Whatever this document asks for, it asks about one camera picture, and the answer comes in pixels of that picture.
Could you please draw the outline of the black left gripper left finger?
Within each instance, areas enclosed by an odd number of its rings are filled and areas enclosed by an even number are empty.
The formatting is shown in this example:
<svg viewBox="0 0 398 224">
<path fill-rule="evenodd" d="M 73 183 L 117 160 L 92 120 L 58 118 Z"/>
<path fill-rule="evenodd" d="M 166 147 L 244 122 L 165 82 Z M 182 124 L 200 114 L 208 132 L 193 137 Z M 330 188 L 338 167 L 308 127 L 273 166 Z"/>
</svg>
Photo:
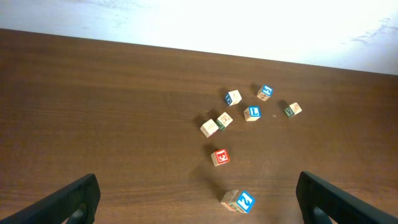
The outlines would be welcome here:
<svg viewBox="0 0 398 224">
<path fill-rule="evenodd" d="M 87 174 L 62 189 L 1 220 L 1 223 L 95 222 L 101 193 L 97 178 Z"/>
</svg>

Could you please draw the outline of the green V wooden block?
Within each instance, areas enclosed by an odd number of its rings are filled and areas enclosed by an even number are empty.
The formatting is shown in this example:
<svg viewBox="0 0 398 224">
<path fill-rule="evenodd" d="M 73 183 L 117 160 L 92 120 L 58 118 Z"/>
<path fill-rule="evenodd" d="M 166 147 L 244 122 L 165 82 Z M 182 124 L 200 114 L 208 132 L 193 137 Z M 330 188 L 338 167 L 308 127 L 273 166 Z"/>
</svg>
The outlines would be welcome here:
<svg viewBox="0 0 398 224">
<path fill-rule="evenodd" d="M 231 190 L 225 193 L 221 199 L 221 204 L 226 207 L 229 211 L 237 212 L 238 209 L 233 203 L 234 196 L 239 192 L 239 190 Z"/>
</svg>

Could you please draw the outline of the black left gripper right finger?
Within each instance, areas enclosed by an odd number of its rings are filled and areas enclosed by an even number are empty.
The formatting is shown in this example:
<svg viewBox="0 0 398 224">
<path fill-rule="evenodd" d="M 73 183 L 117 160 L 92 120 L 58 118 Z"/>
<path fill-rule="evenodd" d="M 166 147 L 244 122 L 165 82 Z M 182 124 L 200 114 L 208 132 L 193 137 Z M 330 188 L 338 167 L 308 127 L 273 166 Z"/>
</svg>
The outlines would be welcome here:
<svg viewBox="0 0 398 224">
<path fill-rule="evenodd" d="M 352 196 L 318 176 L 300 173 L 296 196 L 305 224 L 397 223 L 397 218 Z"/>
</svg>

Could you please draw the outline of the K wooden block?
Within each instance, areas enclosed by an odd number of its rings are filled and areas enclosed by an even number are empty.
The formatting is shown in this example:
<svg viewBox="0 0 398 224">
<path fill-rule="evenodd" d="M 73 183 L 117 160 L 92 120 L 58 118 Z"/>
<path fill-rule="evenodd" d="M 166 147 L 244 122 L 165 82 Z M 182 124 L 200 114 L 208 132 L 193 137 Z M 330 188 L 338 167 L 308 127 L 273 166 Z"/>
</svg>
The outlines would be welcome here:
<svg viewBox="0 0 398 224">
<path fill-rule="evenodd" d="M 243 190 L 239 193 L 235 202 L 242 213 L 249 213 L 256 200 L 247 191 Z"/>
</svg>

